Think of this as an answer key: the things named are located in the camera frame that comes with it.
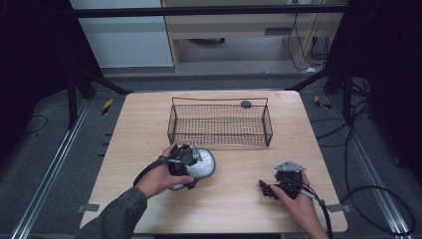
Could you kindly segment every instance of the small round object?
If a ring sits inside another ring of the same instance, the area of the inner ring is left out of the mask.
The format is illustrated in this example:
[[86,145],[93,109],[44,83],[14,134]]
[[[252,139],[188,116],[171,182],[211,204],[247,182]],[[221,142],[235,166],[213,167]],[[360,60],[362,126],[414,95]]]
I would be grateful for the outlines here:
[[252,107],[252,103],[251,103],[250,101],[242,101],[242,102],[240,103],[240,106],[241,106],[243,109],[250,109],[250,108]]

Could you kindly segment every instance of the black cable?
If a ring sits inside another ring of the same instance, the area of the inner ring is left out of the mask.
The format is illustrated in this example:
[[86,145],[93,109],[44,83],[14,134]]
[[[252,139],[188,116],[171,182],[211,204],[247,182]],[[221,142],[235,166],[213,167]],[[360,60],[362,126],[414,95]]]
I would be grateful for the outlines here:
[[363,83],[363,88],[367,91],[367,92],[369,92],[369,90],[366,88],[366,79],[365,78],[362,78],[363,79],[363,81],[362,81],[362,83]]
[[325,120],[339,120],[339,118],[314,119],[314,120],[311,120],[311,123],[318,122],[318,121],[325,121]]
[[[302,56],[304,57],[304,60],[305,60],[305,61],[306,61],[309,65],[311,65],[311,67],[319,66],[320,64],[313,64],[313,63],[310,63],[310,62],[307,60],[307,57],[305,56],[305,50],[304,50],[304,47],[303,47],[302,42],[301,42],[301,39],[300,39],[300,37],[299,37],[298,24],[297,24],[297,23],[298,23],[298,13],[296,13],[296,14],[295,14],[295,21],[294,21],[294,23],[293,23],[292,31],[291,31],[291,33],[289,34],[289,38],[288,38],[288,50],[289,50],[289,53],[290,53],[290,55],[291,55],[291,58],[293,59],[294,57],[293,57],[293,54],[292,54],[292,51],[291,51],[291,48],[290,48],[290,40],[291,40],[291,37],[292,37],[293,32],[296,30],[296,34],[297,34],[297,37],[298,37],[298,42],[299,42],[299,45],[300,45],[300,47],[301,47],[301,50],[302,50]],[[298,66],[296,66],[295,61],[293,61],[293,65],[295,66],[295,68],[296,68],[297,70],[300,70],[300,71],[305,70],[305,69],[301,69],[301,68],[299,68]]]
[[378,190],[382,190],[382,191],[385,191],[385,192],[388,192],[389,194],[391,194],[407,210],[407,213],[410,216],[410,220],[412,222],[412,225],[411,225],[410,229],[408,230],[408,232],[405,232],[405,233],[395,233],[395,232],[391,232],[388,229],[384,229],[382,227],[378,227],[378,225],[376,223],[374,223],[372,220],[370,220],[366,215],[361,214],[361,216],[363,218],[365,218],[365,220],[369,221],[371,224],[375,224],[374,226],[377,227],[378,229],[380,229],[381,231],[383,231],[385,233],[388,233],[390,235],[394,235],[394,236],[407,236],[407,235],[411,234],[415,230],[415,228],[416,228],[416,218],[415,218],[415,215],[412,213],[410,207],[396,193],[394,193],[391,190],[388,190],[387,188],[380,187],[380,186],[375,186],[375,185],[360,186],[360,187],[357,187],[357,188],[353,189],[352,191],[350,191],[345,197],[343,197],[340,200],[340,203],[342,204],[350,195],[353,195],[353,194],[355,194],[358,191],[366,190],[366,189],[378,189]]
[[328,238],[329,239],[333,239],[333,236],[332,236],[332,227],[331,227],[331,219],[329,218],[329,214],[328,214],[328,211],[326,209],[325,202],[317,196],[317,193],[309,185],[307,185],[307,184],[305,184],[303,182],[300,183],[300,182],[291,180],[291,179],[286,178],[286,177],[283,177],[280,181],[282,181],[282,180],[288,181],[289,183],[291,183],[291,184],[293,184],[295,186],[300,187],[302,190],[304,190],[307,193],[311,194],[315,198],[315,200],[318,202],[320,208],[322,209],[323,216],[325,218],[326,234],[328,235]]
[[174,146],[172,151],[170,152],[169,156],[159,156],[158,159],[156,161],[153,161],[150,165],[148,165],[137,177],[136,179],[133,181],[133,186],[136,186],[139,181],[142,179],[142,177],[148,173],[150,170],[152,170],[153,168],[161,165],[162,163],[166,163],[168,162],[169,158],[172,158],[174,155],[176,155],[177,153],[179,153],[179,151],[181,150],[181,147],[176,147]]
[[361,90],[356,89],[356,88],[350,89],[350,92],[355,96],[361,96],[361,97],[367,97],[368,96],[368,94],[365,94]]
[[366,107],[366,108],[362,109],[359,113],[357,113],[357,114],[356,114],[356,116],[352,116],[352,118],[351,118],[349,121],[345,122],[342,126],[340,126],[340,127],[336,128],[336,129],[334,129],[333,131],[330,131],[330,132],[328,132],[328,133],[326,133],[326,134],[323,134],[323,135],[317,136],[317,137],[316,137],[316,139],[320,139],[320,138],[323,138],[323,137],[326,137],[326,136],[332,135],[332,134],[334,134],[335,132],[337,132],[337,131],[341,130],[342,128],[344,128],[345,126],[350,125],[350,124],[351,124],[351,123],[355,120],[355,118],[357,118],[359,115],[363,114],[363,113],[364,113],[364,111],[366,111],[366,110],[368,110],[368,109],[369,109],[369,107]]
[[361,86],[355,81],[351,81],[352,86],[357,91],[357,94],[363,97],[369,97],[370,92],[366,89],[366,86]]
[[41,115],[39,115],[39,116],[32,116],[32,119],[33,118],[44,118],[44,120],[45,120],[44,121],[44,124],[41,125],[39,128],[34,129],[32,131],[24,131],[23,134],[30,134],[30,133],[38,132],[39,130],[43,129],[47,125],[47,123],[49,122],[49,119],[46,116],[41,116]]
[[413,231],[414,231],[414,229],[415,229],[415,225],[416,225],[416,219],[415,219],[415,217],[414,217],[414,215],[411,213],[411,211],[410,211],[410,208],[408,207],[408,205],[399,197],[399,196],[397,196],[395,193],[392,193],[391,191],[389,191],[388,189],[386,189],[386,188],[383,188],[383,187],[380,187],[380,186],[363,186],[363,187],[361,187],[361,188],[367,188],[367,187],[376,187],[377,189],[381,189],[381,190],[384,190],[384,191],[387,191],[387,192],[391,192],[392,194],[391,195],[394,195],[394,197],[398,200],[398,201],[400,201],[400,203],[406,208],[406,210],[408,211],[408,213],[409,213],[409,215],[411,216],[411,220],[412,220],[412,227],[407,231],[407,232],[404,232],[404,233],[397,233],[397,232],[392,232],[392,231],[390,231],[390,230],[388,230],[388,229],[385,229],[385,228],[383,228],[382,226],[380,226],[380,225],[378,225],[378,224],[376,224],[374,221],[372,221],[372,220],[370,220],[369,219],[369,217],[367,217],[358,207],[357,207],[357,204],[356,204],[356,202],[354,201],[354,199],[353,199],[353,197],[352,197],[352,194],[354,194],[356,191],[358,191],[358,190],[360,190],[359,188],[357,188],[357,189],[354,189],[353,191],[350,191],[350,185],[349,185],[349,180],[348,180],[348,169],[347,169],[347,165],[348,165],[348,156],[347,156],[347,152],[348,152],[348,143],[349,143],[349,141],[351,140],[351,138],[352,138],[352,136],[353,136],[353,133],[354,133],[354,119],[358,116],[358,115],[360,115],[361,113],[365,113],[365,110],[366,109],[368,109],[368,107],[365,107],[364,109],[362,109],[362,110],[360,110],[357,114],[355,113],[355,111],[356,111],[356,109],[357,109],[357,106],[359,106],[360,104],[362,104],[362,103],[364,103],[365,101],[363,101],[363,102],[361,102],[361,103],[359,103],[359,104],[357,104],[356,105],[356,107],[353,109],[353,111],[352,111],[352,120],[349,122],[349,126],[350,126],[350,129],[349,129],[349,132],[348,132],[348,134],[347,134],[347,138],[346,138],[346,143],[345,143],[345,146],[344,146],[344,178],[345,178],[345,185],[346,185],[346,191],[347,191],[347,195],[346,195],[346,198],[349,198],[350,199],[350,202],[351,202],[351,204],[354,206],[354,208],[356,209],[356,211],[367,221],[367,222],[369,222],[372,226],[374,226],[374,227],[376,227],[376,228],[378,228],[379,230],[381,230],[381,231],[383,231],[383,232],[385,232],[385,233],[387,233],[387,234],[389,234],[389,235],[394,235],[394,236],[406,236],[406,235],[409,235],[409,234],[411,234]]
[[345,142],[341,143],[341,144],[332,144],[332,145],[321,145],[321,144],[319,144],[318,146],[319,147],[337,147],[337,146],[343,146],[343,145],[345,145]]
[[324,67],[325,60],[326,60],[326,58],[328,56],[329,37],[325,37],[325,43],[323,45],[323,51],[322,51],[322,53],[318,53],[318,54],[314,53],[314,48],[315,48],[315,46],[317,44],[317,39],[318,39],[318,37],[313,37],[313,45],[311,47],[311,56],[313,57],[314,60],[321,61],[320,64],[322,65],[322,67]]

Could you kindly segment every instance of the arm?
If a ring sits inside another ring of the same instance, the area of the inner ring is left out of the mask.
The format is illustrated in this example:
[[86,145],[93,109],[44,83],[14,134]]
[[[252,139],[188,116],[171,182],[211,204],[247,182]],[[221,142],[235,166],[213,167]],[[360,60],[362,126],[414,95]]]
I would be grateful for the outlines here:
[[[174,144],[162,153],[168,156]],[[172,176],[167,163],[163,163],[146,173],[139,183],[119,198],[111,202],[75,237],[81,238],[131,238],[133,230],[146,209],[147,199],[163,192],[168,187],[193,181],[190,176]]]
[[[305,173],[302,173],[304,184],[310,185]],[[292,214],[295,222],[305,231],[310,239],[328,238],[317,219],[317,213],[314,208],[314,202],[303,194],[293,200],[280,187],[271,186],[274,193],[282,200],[289,212]]]

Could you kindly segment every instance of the gray sleeve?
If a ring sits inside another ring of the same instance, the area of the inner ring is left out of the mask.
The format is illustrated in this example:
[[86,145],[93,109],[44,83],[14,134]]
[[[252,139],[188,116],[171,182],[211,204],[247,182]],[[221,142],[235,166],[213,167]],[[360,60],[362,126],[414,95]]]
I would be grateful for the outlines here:
[[75,238],[129,239],[145,209],[145,195],[138,188],[132,187],[111,202],[99,217],[85,225]]

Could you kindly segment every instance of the floor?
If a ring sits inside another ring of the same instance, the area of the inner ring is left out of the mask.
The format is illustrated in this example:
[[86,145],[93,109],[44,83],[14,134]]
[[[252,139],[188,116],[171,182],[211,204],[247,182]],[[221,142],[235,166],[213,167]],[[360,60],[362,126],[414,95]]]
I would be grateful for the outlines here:
[[[306,79],[313,70],[320,70],[320,66],[310,69],[304,66],[298,70],[290,60],[289,50],[281,38],[226,39],[223,44],[186,41],[183,48],[180,69],[176,73],[153,74],[148,71],[138,77],[112,76],[108,79],[137,92],[282,90]],[[316,43],[314,57],[322,50],[323,44]],[[313,60],[311,55],[308,59],[320,63],[320,60]],[[356,81],[367,84],[365,80]],[[341,92],[326,96],[322,90],[323,84],[324,79],[301,91],[316,135],[324,135],[343,124]],[[124,96],[98,84],[95,87],[98,92],[93,100],[78,97],[79,108],[87,111],[75,135],[69,135],[66,131],[66,92],[56,93],[38,102],[26,133],[10,154],[14,163],[1,170],[0,238],[9,238],[16,228],[28,229],[29,238],[72,238],[78,231],[82,219],[80,206],[86,205],[89,200],[124,101]],[[331,110],[327,106],[316,105],[315,96],[319,96],[322,105],[330,105]],[[105,101],[110,98],[113,98],[113,105],[107,116],[101,116]],[[363,98],[354,96],[352,100],[357,105]],[[348,160],[344,158],[344,145],[338,145],[345,142],[347,131],[347,128],[343,128],[318,140],[338,196],[347,194],[344,178],[344,169],[347,168],[352,188],[367,184],[388,186],[408,205],[417,223],[412,235],[394,236],[373,227],[356,210],[352,210],[346,213],[349,228],[343,233],[335,233],[334,238],[422,238],[419,225],[422,219],[419,210],[421,185],[408,169],[394,165],[391,152],[376,123],[371,120],[370,113],[356,118],[355,136],[346,154]],[[70,148],[61,149],[64,138],[70,141]],[[51,170],[52,165],[58,169]],[[46,182],[46,175],[52,179],[50,183]],[[39,185],[44,184],[49,190],[40,193]],[[389,201],[390,197],[382,192],[360,191],[354,198],[359,208],[383,228],[390,230],[391,226],[397,226],[395,223],[403,221],[405,227],[412,224],[406,208],[394,203],[396,200]],[[25,217],[25,212],[33,212],[35,217]],[[219,238],[234,239],[240,236],[260,238],[259,235],[220,235]],[[304,238],[302,233],[286,236]]]

